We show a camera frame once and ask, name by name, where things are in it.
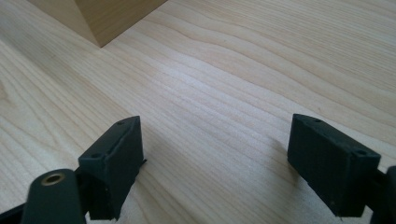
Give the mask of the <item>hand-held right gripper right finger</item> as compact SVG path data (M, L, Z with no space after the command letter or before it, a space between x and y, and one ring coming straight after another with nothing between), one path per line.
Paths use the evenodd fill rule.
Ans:
M323 120L292 116L288 162L338 217L359 217L381 156Z

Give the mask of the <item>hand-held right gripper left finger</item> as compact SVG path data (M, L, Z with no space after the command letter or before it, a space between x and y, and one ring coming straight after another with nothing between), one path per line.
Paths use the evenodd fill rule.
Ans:
M120 218L144 163L139 116L114 123L78 158L83 210L91 220Z

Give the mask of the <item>light wooden box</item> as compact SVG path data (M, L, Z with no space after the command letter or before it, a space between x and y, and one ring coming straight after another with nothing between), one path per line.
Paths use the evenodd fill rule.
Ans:
M167 0L27 0L103 47Z

